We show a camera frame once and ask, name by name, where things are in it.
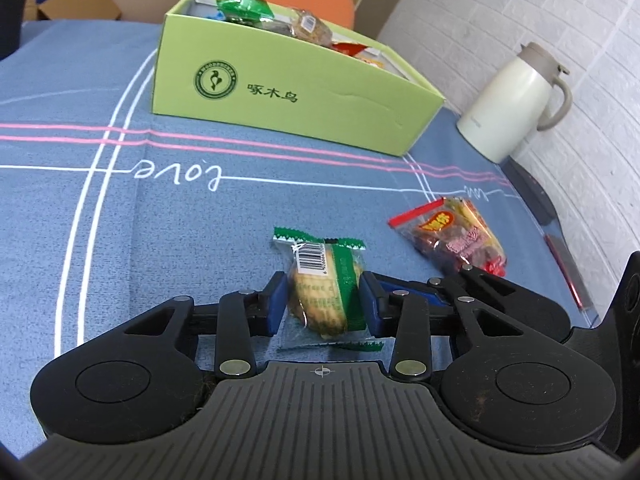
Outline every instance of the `black trash can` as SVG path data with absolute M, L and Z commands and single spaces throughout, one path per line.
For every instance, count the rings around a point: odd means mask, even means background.
M 0 60 L 20 46 L 22 15 L 27 0 L 0 0 Z

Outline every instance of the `food package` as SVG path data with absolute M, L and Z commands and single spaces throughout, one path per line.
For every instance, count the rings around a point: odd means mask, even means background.
M 287 266 L 287 306 L 295 320 L 286 322 L 284 348 L 347 344 L 371 351 L 358 297 L 364 243 L 285 228 L 275 228 L 273 240 Z M 373 345 L 375 351 L 381 347 Z
M 260 28 L 261 30 L 268 30 L 269 32 L 275 32 L 276 34 L 281 34 L 283 36 L 293 36 L 291 25 L 279 20 L 261 20 L 260 22 L 256 22 L 254 27 Z
M 388 224 L 444 273 L 471 264 L 496 276 L 505 275 L 504 250 L 471 200 L 441 198 L 396 216 Z
M 217 0 L 216 5 L 227 17 L 233 16 L 244 22 L 273 20 L 275 17 L 271 7 L 264 0 Z
M 378 68 L 385 69 L 385 64 L 379 59 L 373 59 L 372 56 L 367 56 L 364 52 L 358 53 L 355 56 L 357 59 L 364 61 L 365 63 L 369 63 L 370 65 L 377 66 Z
M 350 43 L 348 41 L 338 41 L 331 45 L 331 49 L 336 52 L 345 54 L 346 56 L 356 56 L 367 48 L 367 45 L 361 43 Z
M 291 22 L 294 37 L 309 43 L 331 47 L 334 36 L 331 29 L 308 10 L 294 10 L 296 17 Z

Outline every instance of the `red snack bag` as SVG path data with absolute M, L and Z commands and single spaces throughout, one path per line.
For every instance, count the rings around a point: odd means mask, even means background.
M 356 56 L 356 54 L 361 53 L 363 50 L 367 48 L 367 45 L 363 45 L 360 43 L 333 43 L 331 48 L 337 52 L 341 52 L 347 56 Z
M 504 276 L 507 257 L 471 200 L 441 198 L 398 215 L 389 226 L 447 272 L 471 264 Z

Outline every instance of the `snack box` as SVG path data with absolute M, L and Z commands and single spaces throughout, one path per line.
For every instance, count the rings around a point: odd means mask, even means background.
M 153 113 L 403 155 L 444 102 L 388 46 L 352 30 L 327 23 L 334 41 L 366 44 L 396 73 L 296 38 L 207 19 L 206 1 L 180 0 L 164 17 Z M 277 19 L 294 16 L 270 7 Z

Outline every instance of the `thermos handle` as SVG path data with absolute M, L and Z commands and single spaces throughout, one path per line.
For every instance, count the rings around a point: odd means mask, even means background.
M 554 78 L 554 85 L 558 85 L 562 90 L 562 93 L 564 94 L 564 102 L 562 103 L 562 106 L 553 117 L 549 118 L 546 122 L 543 121 L 541 123 L 538 123 L 539 132 L 550 130 L 551 128 L 556 126 L 556 124 L 562 121 L 562 119 L 564 119 L 564 116 L 569 113 L 569 109 L 571 108 L 571 105 L 574 103 L 574 96 L 571 94 L 571 89 L 569 88 L 569 85 L 564 80 L 556 76 Z

